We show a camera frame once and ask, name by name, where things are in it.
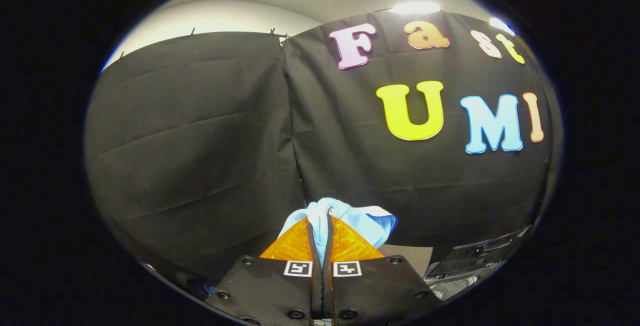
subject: yellow letter u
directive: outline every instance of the yellow letter u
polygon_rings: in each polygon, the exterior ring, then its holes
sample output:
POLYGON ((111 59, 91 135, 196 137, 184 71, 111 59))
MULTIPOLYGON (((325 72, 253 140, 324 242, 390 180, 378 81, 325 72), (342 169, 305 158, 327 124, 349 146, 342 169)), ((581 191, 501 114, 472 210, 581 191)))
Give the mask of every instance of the yellow letter u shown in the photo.
POLYGON ((407 108, 407 94, 409 87, 404 84, 390 84, 380 87, 375 92, 378 98, 384 103, 384 116, 389 131, 399 139, 403 140, 426 140, 434 137, 442 130, 444 124, 444 114, 442 112, 442 100, 440 91, 442 82, 425 81, 417 85, 418 91, 424 94, 427 101, 427 111, 429 119, 422 125, 416 125, 409 119, 407 108))

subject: white wall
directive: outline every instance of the white wall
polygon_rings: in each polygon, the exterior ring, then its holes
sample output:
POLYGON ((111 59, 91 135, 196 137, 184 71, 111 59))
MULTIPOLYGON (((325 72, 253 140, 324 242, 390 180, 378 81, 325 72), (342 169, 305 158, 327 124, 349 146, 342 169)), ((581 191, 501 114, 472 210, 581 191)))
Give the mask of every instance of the white wall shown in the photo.
POLYGON ((149 14, 113 51, 103 70, 135 50, 174 37, 209 32, 261 32, 296 35, 321 25, 320 22, 272 5, 240 0, 204 0, 176 5, 149 14))

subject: blue letter m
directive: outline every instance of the blue letter m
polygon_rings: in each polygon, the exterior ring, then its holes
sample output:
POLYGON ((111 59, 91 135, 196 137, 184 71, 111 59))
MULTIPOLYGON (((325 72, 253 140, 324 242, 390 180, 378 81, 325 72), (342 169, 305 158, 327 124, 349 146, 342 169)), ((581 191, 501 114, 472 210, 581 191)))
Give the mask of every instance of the blue letter m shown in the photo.
POLYGON ((470 154, 480 154, 487 150, 483 142, 482 133, 489 141, 491 150, 496 151, 504 133, 502 150, 519 151, 522 149, 520 126, 518 124, 518 98, 514 95, 502 95, 498 101, 496 116, 480 96, 468 96, 460 100, 460 105, 469 114, 469 128, 471 128, 471 142, 466 150, 470 154))

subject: letter i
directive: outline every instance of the letter i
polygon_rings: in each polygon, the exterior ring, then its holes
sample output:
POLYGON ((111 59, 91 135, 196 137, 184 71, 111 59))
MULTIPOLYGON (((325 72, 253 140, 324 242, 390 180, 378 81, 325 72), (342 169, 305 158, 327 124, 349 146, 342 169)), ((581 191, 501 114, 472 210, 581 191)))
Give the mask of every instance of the letter i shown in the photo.
POLYGON ((522 95, 528 105, 528 112, 531 114, 531 141, 541 142, 545 137, 540 124, 540 112, 538 111, 538 98, 533 92, 526 92, 522 95))

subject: blue towel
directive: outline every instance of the blue towel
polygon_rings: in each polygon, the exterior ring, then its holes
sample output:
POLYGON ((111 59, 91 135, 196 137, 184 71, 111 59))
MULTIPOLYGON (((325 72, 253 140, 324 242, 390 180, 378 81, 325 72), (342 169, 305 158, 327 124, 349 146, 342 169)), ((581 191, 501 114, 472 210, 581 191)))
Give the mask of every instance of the blue towel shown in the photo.
POLYGON ((398 218, 386 212, 378 206, 352 207, 347 203, 334 198, 322 198, 318 202, 311 202, 306 209, 295 210, 286 219, 281 237, 291 226, 307 218, 313 227, 313 239, 318 251, 320 264, 325 262, 325 249, 329 237, 327 213, 344 221, 358 234, 360 234, 371 246, 376 249, 387 241, 389 235, 396 229, 398 218))

